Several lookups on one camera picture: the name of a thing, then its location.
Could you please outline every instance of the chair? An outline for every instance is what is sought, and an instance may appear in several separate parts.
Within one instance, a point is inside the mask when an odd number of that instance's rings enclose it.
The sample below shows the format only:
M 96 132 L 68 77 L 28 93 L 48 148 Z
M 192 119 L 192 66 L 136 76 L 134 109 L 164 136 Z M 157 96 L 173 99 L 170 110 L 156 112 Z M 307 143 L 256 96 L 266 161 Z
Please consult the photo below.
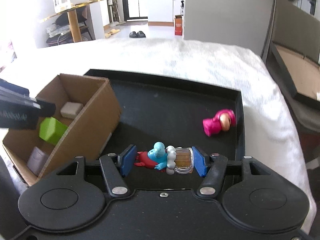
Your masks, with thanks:
M 86 7 L 81 7 L 76 9 L 76 13 L 77 13 L 78 22 L 84 24 L 84 26 L 79 27 L 80 33 L 83 34 L 87 32 L 90 36 L 90 39 L 93 40 L 91 33 L 89 32 L 89 27 L 85 23 L 87 18 L 83 16 L 84 13 L 86 14 Z M 56 19 L 55 24 L 59 26 L 68 25 L 69 24 L 68 14 L 67 13 L 61 14 Z M 73 43 L 71 32 L 66 33 L 63 36 L 57 35 L 52 38 L 48 38 L 46 43 L 49 45 L 49 47 L 60 45 L 60 44 Z

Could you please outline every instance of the black slippers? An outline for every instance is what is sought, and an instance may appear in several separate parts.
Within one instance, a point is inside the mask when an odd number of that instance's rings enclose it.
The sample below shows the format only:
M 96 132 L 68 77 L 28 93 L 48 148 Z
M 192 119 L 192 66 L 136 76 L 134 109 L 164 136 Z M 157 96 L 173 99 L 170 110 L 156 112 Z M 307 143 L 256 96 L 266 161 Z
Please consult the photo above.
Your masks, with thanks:
M 138 31 L 138 33 L 136 32 L 131 32 L 129 34 L 129 38 L 145 38 L 146 35 L 143 33 L 143 31 Z

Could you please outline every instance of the pink figurine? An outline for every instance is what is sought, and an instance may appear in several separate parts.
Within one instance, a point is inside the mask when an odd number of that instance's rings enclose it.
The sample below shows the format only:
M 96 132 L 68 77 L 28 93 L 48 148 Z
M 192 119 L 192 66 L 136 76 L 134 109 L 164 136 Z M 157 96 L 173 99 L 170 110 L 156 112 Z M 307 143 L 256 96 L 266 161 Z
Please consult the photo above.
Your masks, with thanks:
M 205 134 L 211 136 L 221 130 L 228 131 L 230 126 L 236 126 L 236 115 L 230 109 L 222 109 L 213 118 L 203 119 L 202 123 Z

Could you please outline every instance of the screw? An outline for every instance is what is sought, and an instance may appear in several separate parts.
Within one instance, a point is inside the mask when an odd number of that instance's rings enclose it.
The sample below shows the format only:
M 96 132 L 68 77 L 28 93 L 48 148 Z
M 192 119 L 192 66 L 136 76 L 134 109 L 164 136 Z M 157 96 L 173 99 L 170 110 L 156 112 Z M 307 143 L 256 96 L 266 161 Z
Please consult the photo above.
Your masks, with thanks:
M 112 189 L 112 193 L 117 195 L 123 195 L 123 194 L 126 194 L 127 192 L 128 192 L 128 189 L 126 187 L 114 187 Z
M 216 190 L 213 187 L 202 187 L 200 189 L 200 193 L 202 195 L 212 195 L 216 192 Z
M 162 192 L 162 193 L 160 193 L 159 196 L 160 196 L 160 197 L 169 197 L 169 194 L 168 194 L 168 193 L 165 193 L 165 192 Z

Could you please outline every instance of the round table top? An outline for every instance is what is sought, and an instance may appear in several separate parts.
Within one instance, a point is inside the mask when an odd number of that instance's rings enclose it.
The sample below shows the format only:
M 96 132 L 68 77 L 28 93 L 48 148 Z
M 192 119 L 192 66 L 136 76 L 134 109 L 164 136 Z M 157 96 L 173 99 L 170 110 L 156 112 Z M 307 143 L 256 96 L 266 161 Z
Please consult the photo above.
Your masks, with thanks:
M 41 23 L 42 23 L 42 22 L 45 22 L 46 20 L 49 20 L 49 19 L 52 18 L 52 17 L 61 15 L 61 14 L 66 13 L 66 12 L 70 12 L 70 11 L 72 11 L 72 10 L 78 9 L 78 8 L 80 8 L 80 7 L 83 7 L 83 6 L 87 6 L 87 5 L 91 4 L 91 3 L 98 2 L 98 1 L 102 1 L 102 0 L 92 0 L 92 1 L 88 1 L 88 2 L 83 2 L 83 3 L 76 4 L 76 5 L 72 6 L 72 7 L 69 8 L 69 9 L 65 9 L 65 10 L 63 10 L 63 11 L 61 11 L 61 12 L 58 12 L 58 13 L 54 14 L 54 15 L 48 16 L 48 17 L 40 20 L 39 22 L 41 22 Z

